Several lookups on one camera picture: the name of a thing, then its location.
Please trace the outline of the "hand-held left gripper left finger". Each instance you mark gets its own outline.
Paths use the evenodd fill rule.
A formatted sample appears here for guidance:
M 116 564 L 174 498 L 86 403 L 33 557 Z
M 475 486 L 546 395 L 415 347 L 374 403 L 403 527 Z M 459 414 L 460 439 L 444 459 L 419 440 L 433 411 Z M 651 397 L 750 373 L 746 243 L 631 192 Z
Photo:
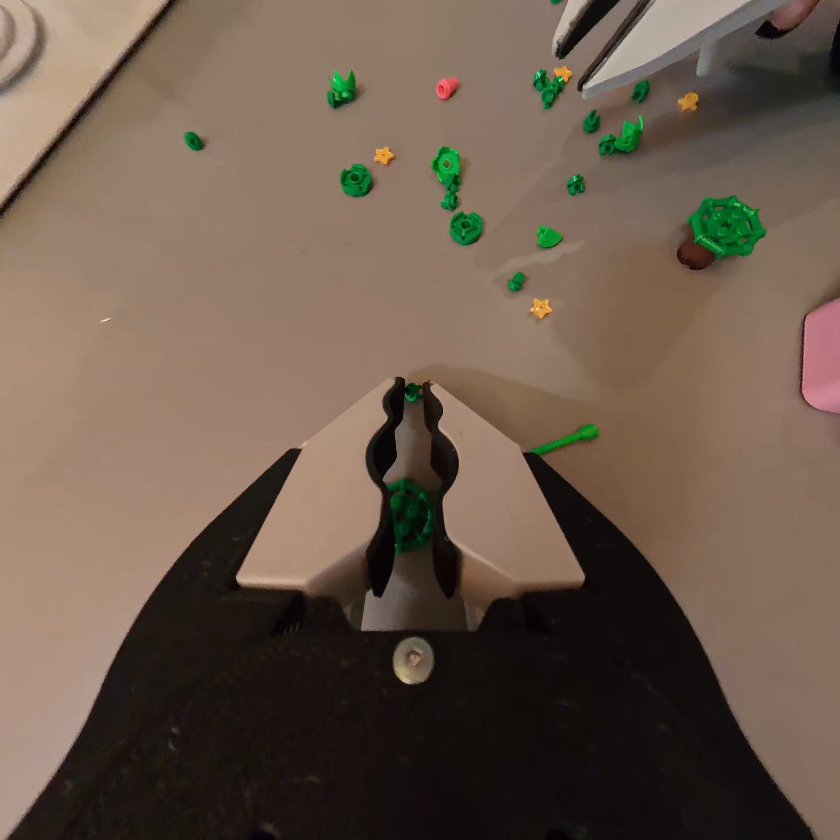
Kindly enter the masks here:
M 378 384 L 299 448 L 236 574 L 244 590 L 297 592 L 338 603 L 362 629 L 395 561 L 385 477 L 397 457 L 403 378 Z

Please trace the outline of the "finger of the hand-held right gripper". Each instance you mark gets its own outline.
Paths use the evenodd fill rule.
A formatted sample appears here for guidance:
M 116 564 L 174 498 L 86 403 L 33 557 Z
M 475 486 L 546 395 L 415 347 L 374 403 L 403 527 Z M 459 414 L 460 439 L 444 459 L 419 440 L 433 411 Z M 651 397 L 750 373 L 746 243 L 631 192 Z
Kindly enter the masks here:
M 648 79 L 738 29 L 772 14 L 785 1 L 638 2 L 581 74 L 583 99 Z
M 557 59 L 568 57 L 574 48 L 619 4 L 619 1 L 567 2 L 553 35 L 554 57 Z M 597 53 L 601 60 L 605 60 L 613 53 L 646 10 L 646 1 L 633 2 L 621 22 L 609 34 L 600 52 Z

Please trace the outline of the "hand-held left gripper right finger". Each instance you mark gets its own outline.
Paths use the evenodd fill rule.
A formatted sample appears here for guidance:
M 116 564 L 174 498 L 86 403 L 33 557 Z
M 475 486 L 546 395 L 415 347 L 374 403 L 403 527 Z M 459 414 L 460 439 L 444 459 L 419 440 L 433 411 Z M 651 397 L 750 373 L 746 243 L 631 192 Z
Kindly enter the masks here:
M 432 381 L 423 420 L 438 480 L 434 574 L 462 602 L 466 628 L 496 601 L 580 590 L 585 573 L 520 446 Z

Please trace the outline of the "person's right hand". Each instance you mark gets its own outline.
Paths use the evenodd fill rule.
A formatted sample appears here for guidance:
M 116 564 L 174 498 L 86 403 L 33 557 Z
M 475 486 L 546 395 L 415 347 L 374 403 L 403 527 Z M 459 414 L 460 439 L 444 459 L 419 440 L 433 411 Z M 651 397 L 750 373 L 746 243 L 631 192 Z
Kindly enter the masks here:
M 801 25 L 821 1 L 792 1 L 777 7 L 768 23 L 778 32 L 787 33 Z

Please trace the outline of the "green web disc piece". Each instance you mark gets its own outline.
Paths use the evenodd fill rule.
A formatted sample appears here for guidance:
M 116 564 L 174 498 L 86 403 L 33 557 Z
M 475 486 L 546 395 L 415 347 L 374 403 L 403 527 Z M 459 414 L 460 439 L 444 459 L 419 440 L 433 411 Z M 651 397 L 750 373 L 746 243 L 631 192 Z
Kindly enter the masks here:
M 430 492 L 408 478 L 388 484 L 395 540 L 395 554 L 425 547 L 434 525 L 433 499 Z

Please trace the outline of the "green ribbed toy stem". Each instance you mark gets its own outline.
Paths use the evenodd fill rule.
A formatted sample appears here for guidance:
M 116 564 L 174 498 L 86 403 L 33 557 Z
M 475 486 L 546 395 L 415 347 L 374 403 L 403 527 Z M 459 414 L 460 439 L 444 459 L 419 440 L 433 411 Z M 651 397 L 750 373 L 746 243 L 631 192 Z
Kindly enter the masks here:
M 545 456 L 562 448 L 567 448 L 571 445 L 597 439 L 600 436 L 599 428 L 593 423 L 585 424 L 574 432 L 554 439 L 546 444 L 531 448 L 527 450 L 528 454 Z

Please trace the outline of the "brown pot with green web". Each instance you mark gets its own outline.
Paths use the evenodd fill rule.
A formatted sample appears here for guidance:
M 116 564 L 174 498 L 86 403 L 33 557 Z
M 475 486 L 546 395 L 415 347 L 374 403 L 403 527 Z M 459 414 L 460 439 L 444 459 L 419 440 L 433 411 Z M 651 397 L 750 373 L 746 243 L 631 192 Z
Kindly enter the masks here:
M 689 270 L 705 270 L 720 259 L 750 256 L 766 235 L 758 209 L 737 196 L 707 197 L 688 216 L 676 257 Z

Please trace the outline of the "scattered green toy pieces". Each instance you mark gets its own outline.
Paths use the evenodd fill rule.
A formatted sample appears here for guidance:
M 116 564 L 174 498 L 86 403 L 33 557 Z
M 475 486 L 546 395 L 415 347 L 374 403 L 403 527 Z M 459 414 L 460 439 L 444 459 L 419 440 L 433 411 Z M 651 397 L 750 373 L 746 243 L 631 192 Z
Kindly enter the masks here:
M 532 84 L 540 94 L 545 109 L 553 104 L 563 92 L 565 86 L 562 79 L 554 75 L 549 77 L 546 70 L 538 70 L 533 76 Z M 650 83 L 648 80 L 639 81 L 633 88 L 631 101 L 642 103 L 649 90 Z M 358 82 L 353 70 L 350 70 L 346 77 L 343 77 L 338 71 L 333 72 L 327 93 L 327 101 L 331 109 L 337 109 L 351 103 L 356 99 L 357 93 Z M 584 131 L 593 133 L 600 126 L 600 119 L 596 111 L 589 112 L 582 123 Z M 607 134 L 599 141 L 599 154 L 632 151 L 636 148 L 633 143 L 637 145 L 643 129 L 644 120 L 642 117 L 639 117 L 636 122 L 625 121 L 621 136 L 617 138 L 613 134 Z M 185 132 L 183 140 L 186 147 L 192 151 L 204 150 L 204 142 L 200 135 L 195 132 Z M 431 171 L 444 188 L 444 197 L 440 206 L 446 212 L 453 214 L 448 227 L 450 237 L 459 246 L 473 245 L 483 234 L 484 221 L 476 213 L 455 212 L 459 206 L 462 168 L 458 150 L 448 146 L 439 147 L 430 165 Z M 342 170 L 340 183 L 343 193 L 351 197 L 367 196 L 373 186 L 371 172 L 363 164 L 353 164 L 350 168 Z M 582 194 L 585 191 L 583 176 L 573 175 L 566 185 L 566 190 L 571 196 Z M 551 232 L 545 226 L 538 228 L 537 243 L 541 248 L 554 247 L 560 243 L 561 239 L 562 236 L 559 233 Z M 522 288 L 521 272 L 516 275 L 515 280 L 508 281 L 508 287 L 512 291 L 518 291 Z

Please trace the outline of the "pink brick-built toy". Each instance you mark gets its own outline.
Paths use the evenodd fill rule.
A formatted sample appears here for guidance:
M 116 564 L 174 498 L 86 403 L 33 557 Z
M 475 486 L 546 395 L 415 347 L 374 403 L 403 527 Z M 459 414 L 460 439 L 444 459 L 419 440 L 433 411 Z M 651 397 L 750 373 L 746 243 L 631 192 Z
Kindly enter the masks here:
M 839 414 L 839 299 L 805 316 L 801 394 L 812 408 Z

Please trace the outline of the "white folding stand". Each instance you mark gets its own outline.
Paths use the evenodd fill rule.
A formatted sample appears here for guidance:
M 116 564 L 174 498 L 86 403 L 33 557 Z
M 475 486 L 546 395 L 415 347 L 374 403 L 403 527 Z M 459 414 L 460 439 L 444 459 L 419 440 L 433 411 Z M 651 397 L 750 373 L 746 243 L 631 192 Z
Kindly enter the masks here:
M 171 5 L 1 2 L 2 212 Z

